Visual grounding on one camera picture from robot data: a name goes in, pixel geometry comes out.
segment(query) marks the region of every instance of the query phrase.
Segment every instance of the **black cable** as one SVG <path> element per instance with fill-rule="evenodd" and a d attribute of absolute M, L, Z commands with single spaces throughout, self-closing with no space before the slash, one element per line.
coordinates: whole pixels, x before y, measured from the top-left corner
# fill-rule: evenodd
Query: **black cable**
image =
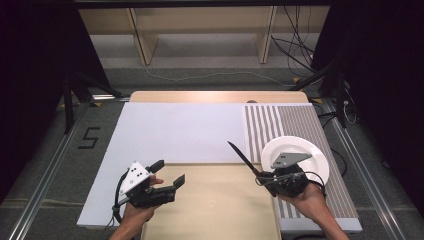
<path fill-rule="evenodd" d="M 119 199 L 119 189 L 121 188 L 122 182 L 127 177 L 128 171 L 129 171 L 129 169 L 119 179 L 119 182 L 118 182 L 118 185 L 117 185 L 116 191 L 115 191 L 115 205 L 113 205 L 113 207 L 112 207 L 113 217 L 115 217 L 116 220 L 119 223 L 121 223 L 121 221 L 122 221 L 121 215 L 119 214 L 119 210 L 121 209 L 121 206 L 126 203 L 126 202 L 122 202 L 122 201 L 121 202 L 118 202 L 118 199 Z"/>
<path fill-rule="evenodd" d="M 115 225 L 115 218 L 114 218 L 114 216 L 113 216 L 113 214 L 112 214 L 112 217 L 110 218 L 109 223 L 106 225 L 106 227 L 103 229 L 103 231 L 106 231 L 106 230 L 108 230 L 108 229 L 112 228 L 112 227 L 113 227 L 113 225 Z"/>
<path fill-rule="evenodd" d="M 342 161 L 343 161 L 343 164 L 344 164 L 344 169 L 343 169 L 343 172 L 342 172 L 342 177 L 344 177 L 344 175 L 346 174 L 346 172 L 347 172 L 347 162 L 346 162 L 346 160 L 342 157 L 342 155 L 339 153 L 339 152 L 337 152 L 336 150 L 334 150 L 334 149 L 332 149 L 331 147 L 330 147 L 330 149 L 331 149 L 331 151 L 333 151 L 333 152 L 335 152 L 337 155 L 339 155 L 339 157 L 342 159 Z"/>
<path fill-rule="evenodd" d="M 308 31 L 307 31 L 307 35 L 306 35 L 306 37 L 305 37 L 305 39 L 304 40 L 302 40 L 302 38 L 300 37 L 300 35 L 299 35 L 299 25 L 298 25 L 298 22 L 299 22 L 299 16 L 300 16 L 300 7 L 297 7 L 298 8 L 298 11 L 297 11 L 297 19 L 296 19 L 296 30 L 297 30 L 297 35 L 298 35 L 298 37 L 299 37 L 299 39 L 301 39 L 301 41 L 302 41 L 302 45 L 303 46 L 306 46 L 305 45 L 305 41 L 306 41 L 306 39 L 308 38 L 308 36 L 309 36 L 309 22 L 310 22 L 310 20 L 311 20 L 311 15 L 312 15 L 312 7 L 311 6 L 309 6 L 309 18 L 308 18 Z M 307 54 L 307 56 L 308 56 L 308 58 L 309 58 L 309 62 L 308 62 L 308 60 L 306 60 L 306 58 L 305 58 L 305 61 L 306 62 L 308 62 L 309 63 L 309 66 L 311 66 L 311 63 L 312 63 L 312 57 L 311 57 L 311 53 L 305 48 L 305 50 L 306 50 L 306 54 Z"/>
<path fill-rule="evenodd" d="M 278 43 L 277 43 L 277 41 L 275 40 L 275 38 L 273 37 L 273 36 L 271 36 L 271 39 L 274 41 L 274 43 L 275 43 L 275 45 L 277 46 L 277 48 L 282 52 L 282 53 L 284 53 L 285 55 L 287 55 L 287 57 L 289 57 L 289 58 L 291 58 L 291 59 L 293 59 L 293 61 L 295 61 L 295 62 L 297 62 L 297 63 L 299 63 L 300 65 L 302 65 L 304 68 L 306 68 L 306 69 L 308 69 L 310 72 L 312 72 L 312 73 L 314 73 L 314 70 L 312 69 L 312 68 L 310 68 L 310 67 L 308 67 L 308 66 L 306 66 L 305 64 L 303 64 L 302 62 L 300 62 L 299 60 L 297 60 L 295 57 L 293 57 L 289 52 L 287 52 L 286 50 L 284 50 Z M 308 77 L 308 76 L 304 76 L 304 75 L 302 75 L 302 74 L 298 74 L 298 73 L 295 73 L 295 72 L 293 72 L 293 69 L 290 67 L 290 61 L 287 61 L 288 62 L 288 68 L 289 68 L 289 70 L 294 74 L 294 75 L 298 75 L 298 76 L 301 76 L 301 77 Z"/>
<path fill-rule="evenodd" d="M 337 116 L 337 112 L 328 112 L 328 113 L 323 113 L 323 114 L 321 114 L 321 115 L 318 115 L 318 118 L 328 117 L 328 116 Z"/>
<path fill-rule="evenodd" d="M 289 40 L 285 40 L 285 39 L 281 39 L 281 38 L 275 38 L 275 37 L 274 37 L 274 39 L 275 39 L 275 40 L 277 40 L 277 41 L 281 41 L 281 42 L 286 42 L 286 43 L 294 44 L 294 45 L 296 45 L 296 46 L 298 46 L 298 47 L 301 47 L 301 48 L 304 48 L 304 49 L 306 49 L 306 50 L 308 50 L 308 51 L 310 51 L 310 52 L 314 52 L 314 50 L 312 50 L 312 49 L 308 48 L 308 47 L 307 47 L 307 46 L 305 46 L 305 45 L 300 45 L 300 44 L 298 44 L 298 43 L 290 42 Z"/>
<path fill-rule="evenodd" d="M 327 122 L 325 122 L 324 125 L 322 125 L 322 128 L 324 128 L 333 118 L 336 118 L 337 115 L 332 116 L 330 119 L 327 120 Z"/>
<path fill-rule="evenodd" d="M 299 35 L 299 26 L 298 26 L 298 22 L 299 22 L 299 13 L 300 13 L 300 9 L 298 9 L 298 7 L 296 6 L 296 26 L 293 24 L 293 21 L 292 21 L 292 19 L 291 19 L 291 17 L 290 17 L 290 15 L 289 15 L 289 13 L 288 13 L 288 11 L 287 11 L 287 8 L 284 6 L 284 11 L 286 12 L 286 14 L 287 14 L 287 17 L 289 18 L 289 21 L 290 21 L 290 24 L 291 24 L 291 26 L 292 26 L 292 28 L 293 28 L 293 30 L 294 30 L 294 33 L 293 33 L 293 38 L 292 38 L 292 40 L 294 39 L 294 38 L 296 38 L 296 40 L 299 42 L 299 44 L 301 44 L 301 45 L 305 45 L 304 44 L 304 42 L 303 42 L 303 40 L 302 40 L 302 38 L 300 37 L 300 35 Z"/>
<path fill-rule="evenodd" d="M 320 105 L 318 105 L 317 103 L 312 103 L 312 105 L 313 105 L 314 107 L 318 107 L 319 109 L 321 109 L 321 114 L 323 114 L 324 109 L 322 109 L 322 107 L 321 107 Z"/>
<path fill-rule="evenodd" d="M 321 176 L 318 175 L 315 172 L 305 172 L 305 173 L 312 173 L 312 174 L 314 174 L 315 176 L 317 176 L 320 179 L 321 183 L 319 183 L 317 181 L 314 181 L 314 180 L 309 180 L 309 182 L 318 185 L 321 188 L 322 195 L 324 196 L 324 198 L 326 198 L 327 197 L 327 193 L 325 191 L 325 183 L 324 183 L 324 180 L 322 180 Z"/>

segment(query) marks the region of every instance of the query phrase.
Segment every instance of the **wooden panel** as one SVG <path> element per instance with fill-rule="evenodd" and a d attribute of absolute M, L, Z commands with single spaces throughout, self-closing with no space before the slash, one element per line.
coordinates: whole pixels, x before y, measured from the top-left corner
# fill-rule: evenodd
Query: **wooden panel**
<path fill-rule="evenodd" d="M 307 103 L 303 92 L 291 91 L 137 91 L 130 102 Z"/>
<path fill-rule="evenodd" d="M 245 164 L 167 165 L 157 176 L 170 184 L 182 174 L 175 202 L 155 211 L 142 239 L 281 239 L 272 196 Z"/>
<path fill-rule="evenodd" d="M 143 34 L 256 33 L 267 27 L 270 7 L 136 9 Z"/>
<path fill-rule="evenodd" d="M 275 21 L 277 7 L 270 7 L 268 9 L 268 19 L 264 23 L 263 32 L 256 33 L 255 43 L 256 50 L 258 51 L 259 63 L 266 63 L 268 58 L 269 43 L 271 42 L 271 34 Z"/>
<path fill-rule="evenodd" d="M 127 9 L 79 10 L 90 35 L 133 34 Z"/>

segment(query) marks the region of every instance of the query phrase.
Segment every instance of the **white surface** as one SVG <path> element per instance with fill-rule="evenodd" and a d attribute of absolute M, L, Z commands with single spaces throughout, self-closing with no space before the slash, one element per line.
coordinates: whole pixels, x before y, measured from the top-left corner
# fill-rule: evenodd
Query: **white surface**
<path fill-rule="evenodd" d="M 126 103 L 105 161 L 240 162 L 227 141 L 244 150 L 240 104 Z"/>
<path fill-rule="evenodd" d="M 358 218 L 336 218 L 336 221 L 346 233 L 360 233 L 363 231 Z M 321 228 L 309 218 L 280 218 L 280 230 L 283 233 L 302 234 L 322 231 Z"/>
<path fill-rule="evenodd" d="M 281 152 L 312 154 L 311 158 L 299 162 L 299 166 L 304 172 L 315 172 L 318 174 L 324 181 L 324 184 L 328 181 L 330 169 L 327 159 L 321 150 L 313 143 L 294 136 L 278 137 L 265 145 L 261 155 L 261 163 L 264 171 L 274 171 L 274 169 L 271 169 L 272 162 L 274 162 Z M 315 174 L 307 173 L 306 176 L 310 180 L 321 183 L 321 180 Z"/>
<path fill-rule="evenodd" d="M 146 167 L 161 159 L 165 167 L 169 163 L 240 163 L 227 141 L 247 152 L 244 105 L 126 103 L 77 225 L 107 225 L 119 178 L 134 161 Z"/>

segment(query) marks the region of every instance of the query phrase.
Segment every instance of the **white plate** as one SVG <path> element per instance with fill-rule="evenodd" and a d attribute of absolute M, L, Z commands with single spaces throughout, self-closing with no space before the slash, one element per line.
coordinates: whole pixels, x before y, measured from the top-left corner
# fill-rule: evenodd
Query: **white plate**
<path fill-rule="evenodd" d="M 283 136 L 269 141 L 262 150 L 261 163 L 262 169 L 267 172 L 273 172 L 271 169 L 272 162 L 280 155 L 281 152 L 292 153 L 310 153 L 311 158 L 299 162 L 299 166 L 304 172 L 314 172 L 318 174 L 324 184 L 328 181 L 330 169 L 328 167 L 327 158 L 313 143 L 299 137 Z M 321 183 L 321 180 L 312 173 L 307 173 L 309 180 Z"/>

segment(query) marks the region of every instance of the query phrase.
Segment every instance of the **floor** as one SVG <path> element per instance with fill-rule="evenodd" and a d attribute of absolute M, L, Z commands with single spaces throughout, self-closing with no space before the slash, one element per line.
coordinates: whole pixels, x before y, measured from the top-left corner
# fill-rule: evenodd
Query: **floor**
<path fill-rule="evenodd" d="M 275 37 L 291 40 L 287 34 Z M 313 48 L 318 34 L 303 37 L 307 37 L 306 44 Z M 132 36 L 92 36 L 92 40 L 112 88 L 123 93 L 287 90 L 294 78 L 302 79 L 310 74 L 298 63 L 289 61 L 275 44 L 271 45 L 267 63 L 259 64 L 253 36 L 249 34 L 163 35 L 147 68 L 138 60 Z M 290 48 L 289 44 L 281 44 L 285 49 Z M 301 56 L 299 48 L 292 46 L 291 50 L 295 50 L 293 54 L 301 63 L 307 64 L 308 56 Z M 319 84 L 304 89 L 308 97 L 319 98 Z M 92 89 L 92 93 L 104 94 L 98 89 Z M 323 100 L 314 103 L 318 115 L 334 110 L 331 98 Z M 113 231 L 84 229 L 76 221 L 124 102 L 78 104 L 76 99 L 74 102 L 76 127 L 68 135 L 63 134 L 65 112 L 59 103 L 56 117 L 34 159 L 1 204 L 0 239 L 105 239 Z M 354 121 L 353 114 L 347 117 L 352 123 L 348 122 L 342 130 L 334 119 L 323 116 L 320 120 L 341 172 L 346 165 L 344 180 L 363 223 L 363 232 L 350 238 L 422 239 L 422 216 L 390 169 L 382 164 L 384 159 L 366 126 L 360 119 Z M 92 143 L 84 140 L 91 136 L 87 135 L 87 129 L 92 129 L 90 134 L 97 138 L 94 148 L 84 148 Z M 346 136 L 351 141 L 343 140 Z M 14 230 L 20 230 L 21 234 L 13 233 Z M 283 238 L 294 239 L 298 235 L 301 233 L 283 234 Z"/>

